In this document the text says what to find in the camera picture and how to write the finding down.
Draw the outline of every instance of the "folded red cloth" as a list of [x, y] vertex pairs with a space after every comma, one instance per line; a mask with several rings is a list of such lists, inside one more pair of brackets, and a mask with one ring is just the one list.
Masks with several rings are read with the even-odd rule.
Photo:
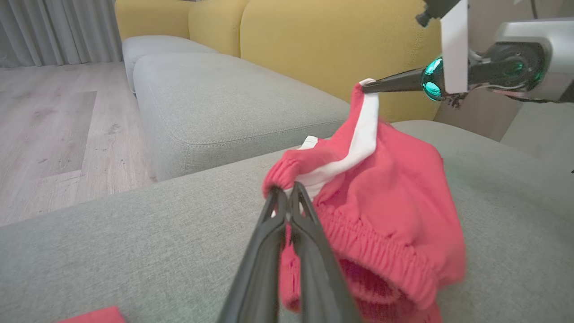
[[117, 306], [89, 312], [58, 323], [126, 323]]
[[[443, 160], [432, 145], [380, 121], [378, 94], [364, 94], [362, 83], [332, 138], [285, 152], [263, 193], [273, 186], [290, 193], [295, 181], [307, 188], [368, 322], [440, 322], [437, 290], [461, 281], [466, 268]], [[281, 255], [280, 295], [288, 309], [300, 309], [292, 245]]]

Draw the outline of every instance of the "yellow cushion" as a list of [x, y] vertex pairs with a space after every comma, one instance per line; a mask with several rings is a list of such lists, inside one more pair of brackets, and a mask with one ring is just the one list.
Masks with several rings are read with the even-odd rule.
[[[420, 27], [422, 9], [420, 0], [251, 0], [241, 58], [349, 101], [356, 82], [422, 67], [440, 54], [439, 23]], [[380, 98], [390, 122], [432, 120], [438, 108], [422, 92]]]
[[116, 0], [119, 35], [169, 35], [189, 39], [187, 16], [193, 2], [179, 0]]
[[239, 24], [249, 0], [193, 2], [189, 10], [189, 39], [222, 54], [239, 57]]

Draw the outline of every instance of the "gray curtain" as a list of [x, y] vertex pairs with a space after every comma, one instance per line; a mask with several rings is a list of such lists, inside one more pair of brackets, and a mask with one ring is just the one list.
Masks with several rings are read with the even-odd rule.
[[0, 0], [0, 67], [121, 61], [115, 0]]

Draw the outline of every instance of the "gray sofa cushion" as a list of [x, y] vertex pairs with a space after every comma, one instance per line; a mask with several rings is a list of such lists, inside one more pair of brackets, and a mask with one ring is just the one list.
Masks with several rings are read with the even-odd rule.
[[138, 104], [158, 180], [329, 137], [349, 104], [223, 54], [147, 55], [135, 65]]
[[[574, 321], [572, 179], [458, 128], [395, 125], [441, 152], [463, 226], [468, 273], [439, 293], [444, 321]], [[280, 156], [0, 228], [0, 322], [55, 322], [112, 305], [129, 323], [214, 322]]]
[[149, 35], [130, 37], [122, 43], [123, 61], [126, 65], [127, 81], [130, 83], [131, 91], [135, 93], [134, 87], [134, 66], [136, 62], [148, 54], [157, 53], [217, 53], [213, 48], [201, 45], [189, 39], [164, 36]]

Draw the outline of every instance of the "wooden floor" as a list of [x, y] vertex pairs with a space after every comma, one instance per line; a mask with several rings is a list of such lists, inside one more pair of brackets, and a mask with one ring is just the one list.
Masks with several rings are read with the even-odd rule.
[[0, 68], [0, 226], [152, 184], [123, 63]]

